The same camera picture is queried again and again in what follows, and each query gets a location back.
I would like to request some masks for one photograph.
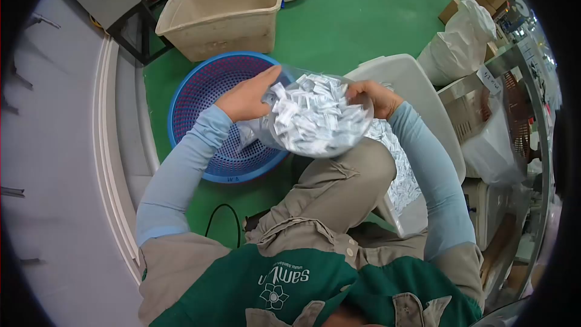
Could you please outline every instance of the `white label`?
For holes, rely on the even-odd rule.
[[[492,77],[490,71],[486,68],[486,66],[482,65],[478,71],[476,71],[476,76],[482,81],[484,86],[486,86],[490,90],[490,94],[496,95],[500,91],[500,85],[498,82]]]

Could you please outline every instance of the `apron logo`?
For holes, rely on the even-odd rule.
[[[260,298],[266,301],[266,309],[282,309],[282,305],[288,298],[288,294],[282,291],[282,286],[266,283]]]
[[[302,266],[291,265],[283,261],[274,264],[275,266],[266,275],[261,275],[258,285],[265,284],[264,290],[260,293],[260,298],[266,301],[266,309],[282,309],[284,302],[289,297],[282,291],[282,283],[295,284],[309,280],[310,271]]]

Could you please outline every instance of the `blue and pink basket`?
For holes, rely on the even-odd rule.
[[[256,52],[238,51],[214,56],[194,68],[181,82],[171,100],[167,132],[175,147],[192,129],[200,112],[241,81],[279,63]],[[230,128],[228,139],[216,151],[203,177],[218,183],[241,183],[276,167],[287,151],[268,148],[259,140],[239,150],[238,128]]]

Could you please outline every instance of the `black metal frame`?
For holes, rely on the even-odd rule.
[[[141,0],[139,4],[131,8],[106,29],[107,33],[109,33],[120,46],[125,48],[144,66],[174,47],[174,45],[172,45],[164,36],[159,36],[159,39],[165,46],[154,54],[149,53],[149,31],[155,31],[155,27],[157,26],[157,19],[153,15],[152,10],[166,2],[167,0],[156,0],[155,3],[148,3],[147,0]],[[141,48],[134,47],[121,33],[127,20],[135,14],[141,18]]]

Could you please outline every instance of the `brown basket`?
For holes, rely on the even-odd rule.
[[[512,148],[526,160],[530,152],[530,106],[518,87],[517,80],[508,71],[504,74],[506,98],[508,100],[508,125],[512,138]]]

